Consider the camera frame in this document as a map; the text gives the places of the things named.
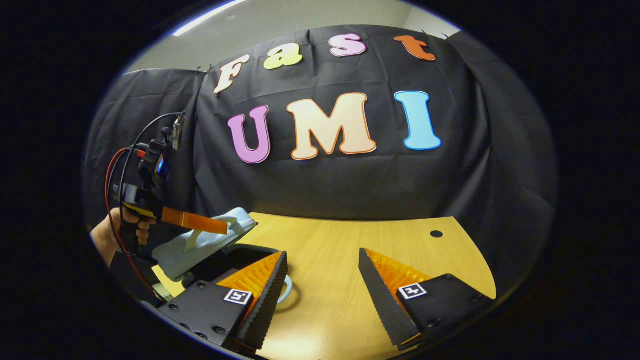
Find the blue letter i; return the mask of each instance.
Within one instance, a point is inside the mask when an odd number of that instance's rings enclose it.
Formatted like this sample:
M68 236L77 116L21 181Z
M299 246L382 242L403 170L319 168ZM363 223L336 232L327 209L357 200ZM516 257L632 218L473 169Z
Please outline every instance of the blue letter i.
M433 133L427 108L429 95L421 91L400 91L394 97L404 106L404 113L409 123L409 137L404 139L404 146L411 150L430 150L439 147L442 141Z

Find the slipper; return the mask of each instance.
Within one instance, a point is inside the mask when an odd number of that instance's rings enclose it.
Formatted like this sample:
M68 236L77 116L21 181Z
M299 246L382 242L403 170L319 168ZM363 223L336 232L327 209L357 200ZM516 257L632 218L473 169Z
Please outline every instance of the slipper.
M169 279L176 282L182 280L194 266L235 244L257 225L242 208L235 208L213 219L228 223L226 235L192 230L153 250L153 258Z

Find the purple letter u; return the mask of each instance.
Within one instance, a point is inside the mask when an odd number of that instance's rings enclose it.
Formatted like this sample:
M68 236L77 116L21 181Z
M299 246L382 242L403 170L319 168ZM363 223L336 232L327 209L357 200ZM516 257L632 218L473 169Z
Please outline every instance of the purple letter u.
M255 150L249 149L244 137L244 115L236 115L229 119L229 127L234 137L234 146L236 153L245 163L257 164L261 163L269 156L271 151L271 142L269 141L269 131L267 130L266 115L269 112L269 106L262 105L249 112L249 116L255 121L255 130L258 132L258 147Z

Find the human hand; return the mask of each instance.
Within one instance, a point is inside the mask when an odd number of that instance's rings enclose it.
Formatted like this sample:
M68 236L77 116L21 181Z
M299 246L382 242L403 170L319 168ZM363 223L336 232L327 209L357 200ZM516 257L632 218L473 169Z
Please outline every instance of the human hand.
M123 208L124 211L124 220L131 224L138 224L138 230L136 230L136 236L138 237L138 243L140 245L146 245L147 240L149 239L149 228L151 224L155 224L156 220L154 218L149 217L138 217L133 211L128 208ZM113 219L113 225L115 226L115 230L118 234L120 234L120 226L122 224L122 217L120 216L120 208L111 209L111 218ZM105 219L107 224L109 225L109 237L111 241L113 241L116 245L118 244L113 231L110 231L111 224L109 222L109 217Z

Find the finger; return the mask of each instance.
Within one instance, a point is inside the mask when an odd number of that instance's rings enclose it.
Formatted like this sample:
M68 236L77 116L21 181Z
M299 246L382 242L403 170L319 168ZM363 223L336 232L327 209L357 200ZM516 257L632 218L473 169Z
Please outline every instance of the finger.
M113 208L111 209L111 217L115 218L115 217L120 217L120 208Z
M144 230L136 230L136 235L138 236L138 239L146 240L149 238L149 233Z
M144 217L144 218L142 219L142 221L144 221L144 222L146 222L146 223L148 223L148 224L155 224L155 223L157 222L157 220L156 220L156 219L154 219L154 218L150 218L150 217Z
M140 218L138 218L136 214L133 213L133 211L124 208L124 220L132 224L137 224L138 221L140 221Z

